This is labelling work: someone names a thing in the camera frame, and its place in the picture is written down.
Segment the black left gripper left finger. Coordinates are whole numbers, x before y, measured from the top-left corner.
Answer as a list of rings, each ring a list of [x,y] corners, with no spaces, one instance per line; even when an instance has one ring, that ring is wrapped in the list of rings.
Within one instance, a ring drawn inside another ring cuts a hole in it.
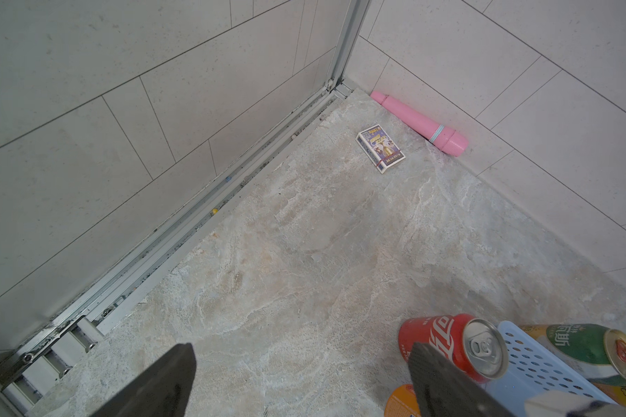
[[[179,343],[95,411],[95,416],[184,416],[196,375],[190,343]]]

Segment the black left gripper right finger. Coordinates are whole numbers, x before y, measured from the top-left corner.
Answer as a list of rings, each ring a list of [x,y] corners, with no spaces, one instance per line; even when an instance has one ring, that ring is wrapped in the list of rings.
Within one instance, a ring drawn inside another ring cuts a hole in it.
[[[512,415],[429,344],[413,345],[408,367],[422,416]]]

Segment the red cola can back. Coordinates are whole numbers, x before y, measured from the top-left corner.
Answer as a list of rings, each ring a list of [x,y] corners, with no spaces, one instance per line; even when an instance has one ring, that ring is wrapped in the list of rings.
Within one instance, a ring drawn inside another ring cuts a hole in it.
[[[398,332],[398,346],[405,361],[417,342],[431,345],[479,383],[497,380],[509,368],[504,337],[492,323],[471,314],[408,319]]]

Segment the white green beer can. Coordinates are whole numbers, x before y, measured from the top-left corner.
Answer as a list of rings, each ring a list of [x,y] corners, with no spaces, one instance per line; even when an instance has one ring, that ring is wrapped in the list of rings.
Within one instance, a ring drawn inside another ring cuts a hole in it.
[[[521,330],[590,382],[626,385],[626,333],[592,323],[525,325]]]

